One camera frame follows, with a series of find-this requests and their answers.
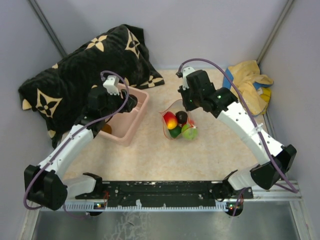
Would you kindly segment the pink plastic bin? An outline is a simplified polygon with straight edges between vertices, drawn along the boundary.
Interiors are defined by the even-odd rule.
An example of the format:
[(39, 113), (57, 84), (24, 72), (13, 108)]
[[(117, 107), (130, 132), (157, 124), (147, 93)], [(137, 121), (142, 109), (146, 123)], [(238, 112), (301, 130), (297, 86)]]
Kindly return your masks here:
[(107, 124), (111, 128), (111, 134), (100, 131), (98, 137), (108, 139), (121, 146), (130, 145), (138, 127), (147, 112), (149, 94), (134, 87), (129, 86), (129, 94), (137, 98), (137, 105), (131, 112), (117, 113)]

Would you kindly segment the clear zip top bag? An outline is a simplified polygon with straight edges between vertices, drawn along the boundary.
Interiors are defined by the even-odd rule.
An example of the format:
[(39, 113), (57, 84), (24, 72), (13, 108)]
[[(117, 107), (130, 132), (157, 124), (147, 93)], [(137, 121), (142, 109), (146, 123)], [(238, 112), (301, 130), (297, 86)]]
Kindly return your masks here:
[[(166, 124), (165, 124), (165, 121), (164, 121), (164, 119), (163, 119), (163, 116), (164, 116), (164, 114), (165, 114), (166, 112), (172, 112), (173, 114), (176, 115), (176, 112), (178, 112), (178, 111), (184, 111), (184, 112), (186, 112), (186, 113), (188, 114), (188, 118), (193, 119), (194, 122), (195, 122), (195, 124), (194, 124), (194, 125), (191, 125), (191, 126), (197, 128), (197, 124), (196, 124), (196, 120), (195, 120), (194, 116), (192, 115), (192, 113), (191, 113), (190, 111), (186, 111), (186, 109), (185, 109), (184, 106), (183, 106), (183, 100), (182, 100), (182, 99), (178, 99), (178, 100), (174, 101), (167, 109), (165, 109), (164, 111), (162, 111), (162, 112), (159, 113), (160, 116), (161, 116), (162, 130), (163, 130), (164, 136), (165, 136), (167, 139), (169, 139), (169, 140), (178, 140), (178, 139), (184, 139), (184, 140), (186, 140), (186, 141), (193, 141), (193, 140), (195, 140), (197, 137), (196, 137), (195, 139), (193, 139), (193, 140), (187, 140), (187, 139), (183, 138), (183, 137), (182, 137), (182, 133), (181, 133), (177, 138), (172, 138), (172, 137), (170, 136), (169, 129), (167, 128), (167, 126), (166, 126)], [(182, 128), (182, 126), (185, 125), (185, 124), (188, 124), (188, 121), (187, 121), (186, 123), (184, 123), (184, 124), (179, 124), (179, 123), (178, 123), (178, 126), (181, 126), (181, 128)]]

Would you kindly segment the dark purple plum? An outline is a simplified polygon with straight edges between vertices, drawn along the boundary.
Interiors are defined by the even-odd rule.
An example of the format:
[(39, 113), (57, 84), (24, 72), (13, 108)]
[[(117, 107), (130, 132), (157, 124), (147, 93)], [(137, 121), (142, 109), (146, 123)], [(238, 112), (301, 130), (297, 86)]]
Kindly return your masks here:
[(185, 124), (188, 121), (188, 114), (185, 111), (178, 111), (175, 113), (175, 117), (179, 124)]

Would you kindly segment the red chili pepper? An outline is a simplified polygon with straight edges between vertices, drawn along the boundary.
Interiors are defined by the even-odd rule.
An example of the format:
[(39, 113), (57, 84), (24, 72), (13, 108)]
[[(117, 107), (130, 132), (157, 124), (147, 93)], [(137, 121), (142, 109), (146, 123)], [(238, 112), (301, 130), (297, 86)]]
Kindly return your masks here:
[(176, 115), (171, 111), (167, 111), (163, 115), (163, 119), (168, 130), (173, 130), (178, 125), (178, 120), (176, 118)]

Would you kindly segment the light green apple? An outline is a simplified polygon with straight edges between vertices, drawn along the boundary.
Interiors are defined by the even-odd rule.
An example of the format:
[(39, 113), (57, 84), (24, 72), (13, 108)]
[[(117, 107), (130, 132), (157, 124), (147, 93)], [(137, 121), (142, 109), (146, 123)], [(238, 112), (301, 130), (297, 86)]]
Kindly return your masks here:
[(184, 124), (181, 128), (181, 135), (187, 140), (193, 140), (198, 136), (198, 129), (190, 124)]

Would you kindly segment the dark green lime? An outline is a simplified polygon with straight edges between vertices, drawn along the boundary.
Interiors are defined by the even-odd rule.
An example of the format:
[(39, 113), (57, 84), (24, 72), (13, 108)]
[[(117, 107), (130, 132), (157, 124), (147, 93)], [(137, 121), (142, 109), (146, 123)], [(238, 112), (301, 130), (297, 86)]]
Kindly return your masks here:
[(168, 131), (169, 131), (170, 136), (171, 136), (173, 139), (175, 139), (175, 138), (177, 138), (177, 137), (181, 134), (181, 132), (182, 132), (182, 127), (179, 126), (179, 125), (177, 125), (175, 128), (169, 129)]

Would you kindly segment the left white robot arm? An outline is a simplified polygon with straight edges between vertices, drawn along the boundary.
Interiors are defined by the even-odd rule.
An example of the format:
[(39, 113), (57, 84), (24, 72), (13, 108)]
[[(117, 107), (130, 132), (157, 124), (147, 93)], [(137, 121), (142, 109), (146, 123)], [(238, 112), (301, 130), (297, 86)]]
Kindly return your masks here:
[(103, 195), (102, 178), (92, 173), (63, 181), (63, 177), (82, 149), (88, 145), (106, 124), (106, 119), (117, 113), (129, 113), (138, 104), (138, 99), (122, 89), (117, 94), (108, 93), (98, 86), (88, 94), (87, 103), (76, 118), (67, 137), (54, 151), (38, 165), (29, 165), (24, 171), (24, 207), (32, 210), (28, 201), (58, 210), (66, 200), (80, 195), (90, 195), (97, 199)]

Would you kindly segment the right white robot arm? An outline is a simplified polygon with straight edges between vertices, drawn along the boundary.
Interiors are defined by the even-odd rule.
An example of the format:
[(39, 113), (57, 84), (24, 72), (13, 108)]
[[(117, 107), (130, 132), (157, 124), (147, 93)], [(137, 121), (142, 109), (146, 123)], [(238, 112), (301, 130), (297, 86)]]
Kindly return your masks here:
[(224, 194), (235, 198), (244, 188), (269, 190), (275, 185), (290, 169), (297, 150), (291, 144), (284, 146), (253, 123), (238, 98), (228, 88), (216, 89), (206, 71), (187, 66), (177, 76), (182, 78), (178, 92), (184, 108), (211, 113), (238, 135), (257, 160), (256, 165), (236, 170), (224, 179)]

